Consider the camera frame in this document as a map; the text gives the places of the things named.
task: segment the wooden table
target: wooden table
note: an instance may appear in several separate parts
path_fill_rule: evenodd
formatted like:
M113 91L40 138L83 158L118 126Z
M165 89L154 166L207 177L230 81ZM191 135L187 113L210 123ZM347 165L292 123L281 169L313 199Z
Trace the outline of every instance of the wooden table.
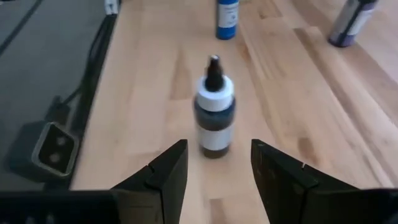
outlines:
M344 1L242 0L236 37L221 41L214 0L125 0L72 188L108 189L188 139L181 223L267 223L253 138L357 187L398 186L398 2L337 49L325 36ZM217 160L200 154L192 113L210 54L238 107Z

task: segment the blue bottle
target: blue bottle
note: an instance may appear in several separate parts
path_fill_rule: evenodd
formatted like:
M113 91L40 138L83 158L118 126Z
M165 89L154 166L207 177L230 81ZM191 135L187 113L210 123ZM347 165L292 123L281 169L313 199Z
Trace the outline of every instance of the blue bottle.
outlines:
M218 0L216 36L220 40L229 40L235 36L238 7L239 0Z

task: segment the bottle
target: bottle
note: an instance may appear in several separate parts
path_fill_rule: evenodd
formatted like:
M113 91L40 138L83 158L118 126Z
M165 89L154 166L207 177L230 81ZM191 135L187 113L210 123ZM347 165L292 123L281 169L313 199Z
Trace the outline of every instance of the bottle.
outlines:
M224 75L219 56L212 55L193 102L198 142L206 157L219 158L229 151L235 107L233 82Z
M235 36L238 23L239 0L218 0L216 36L221 40L229 40Z
M370 18L378 0L348 0L337 17L329 43L336 47L354 44L356 35Z

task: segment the purple bottle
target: purple bottle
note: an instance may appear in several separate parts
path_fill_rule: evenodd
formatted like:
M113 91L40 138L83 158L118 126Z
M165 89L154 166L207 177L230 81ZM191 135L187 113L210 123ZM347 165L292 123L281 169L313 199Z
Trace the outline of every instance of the purple bottle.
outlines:
M356 35L371 17L378 0L348 0L329 35L329 43L336 47L354 44Z

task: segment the dropper bottle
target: dropper bottle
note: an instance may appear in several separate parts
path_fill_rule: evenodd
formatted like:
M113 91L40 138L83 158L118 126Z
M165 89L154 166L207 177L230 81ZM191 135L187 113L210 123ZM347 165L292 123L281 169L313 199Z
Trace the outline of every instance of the dropper bottle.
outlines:
M229 151L235 107L233 82L223 73L219 56L212 55L199 79L193 106L198 143L206 157L219 158Z

